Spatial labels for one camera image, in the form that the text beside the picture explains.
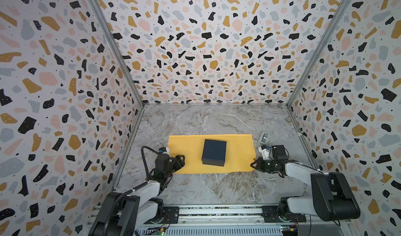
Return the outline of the dark blue gift box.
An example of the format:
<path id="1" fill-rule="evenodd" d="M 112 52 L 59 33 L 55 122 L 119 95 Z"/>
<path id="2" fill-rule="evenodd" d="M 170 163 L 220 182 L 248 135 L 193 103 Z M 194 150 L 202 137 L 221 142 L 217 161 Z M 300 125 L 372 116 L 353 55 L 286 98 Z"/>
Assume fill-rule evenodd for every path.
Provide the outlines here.
<path id="1" fill-rule="evenodd" d="M 202 163 L 204 165 L 223 167 L 226 162 L 226 141 L 205 140 Z"/>

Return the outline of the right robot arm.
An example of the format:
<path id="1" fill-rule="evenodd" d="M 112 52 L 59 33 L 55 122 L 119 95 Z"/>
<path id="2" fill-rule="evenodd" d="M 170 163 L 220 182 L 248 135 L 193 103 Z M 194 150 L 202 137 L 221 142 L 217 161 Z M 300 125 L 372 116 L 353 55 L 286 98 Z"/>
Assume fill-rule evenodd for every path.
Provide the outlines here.
<path id="1" fill-rule="evenodd" d="M 322 221 L 357 219 L 361 210 L 342 173 L 324 172 L 289 158 L 283 145 L 262 144 L 261 157 L 250 166 L 264 173 L 295 178 L 311 187 L 310 197 L 282 197 L 276 209 L 282 221 L 292 221 L 298 215 L 317 216 Z"/>

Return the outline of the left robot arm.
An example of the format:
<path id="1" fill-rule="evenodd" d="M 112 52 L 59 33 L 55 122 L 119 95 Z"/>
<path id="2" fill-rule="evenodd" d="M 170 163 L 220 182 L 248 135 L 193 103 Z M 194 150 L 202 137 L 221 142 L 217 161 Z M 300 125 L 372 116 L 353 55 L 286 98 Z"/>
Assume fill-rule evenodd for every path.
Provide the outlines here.
<path id="1" fill-rule="evenodd" d="M 168 220 L 164 202 L 158 196 L 173 174 L 185 166 L 185 156 L 171 157 L 166 151 L 159 153 L 152 170 L 149 170 L 146 159 L 143 162 L 145 182 L 122 193 L 109 193 L 91 226 L 90 236 L 132 236 L 147 222 L 164 223 Z"/>

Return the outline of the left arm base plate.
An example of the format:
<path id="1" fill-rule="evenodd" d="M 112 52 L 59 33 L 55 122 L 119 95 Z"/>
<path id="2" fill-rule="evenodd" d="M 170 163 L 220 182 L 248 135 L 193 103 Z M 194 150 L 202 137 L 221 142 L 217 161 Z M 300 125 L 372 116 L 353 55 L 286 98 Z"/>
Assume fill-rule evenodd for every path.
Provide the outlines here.
<path id="1" fill-rule="evenodd" d="M 179 220 L 178 206 L 167 206 L 163 210 L 158 209 L 156 216 L 146 222 L 146 224 L 177 224 Z"/>

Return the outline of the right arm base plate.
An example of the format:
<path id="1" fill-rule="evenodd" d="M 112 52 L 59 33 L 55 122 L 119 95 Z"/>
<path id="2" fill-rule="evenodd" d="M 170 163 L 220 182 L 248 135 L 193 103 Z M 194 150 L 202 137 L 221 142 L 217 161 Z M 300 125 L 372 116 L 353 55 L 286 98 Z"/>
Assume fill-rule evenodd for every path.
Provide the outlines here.
<path id="1" fill-rule="evenodd" d="M 294 214 L 282 206 L 262 206 L 262 217 L 266 223 L 306 222 L 305 215 Z"/>

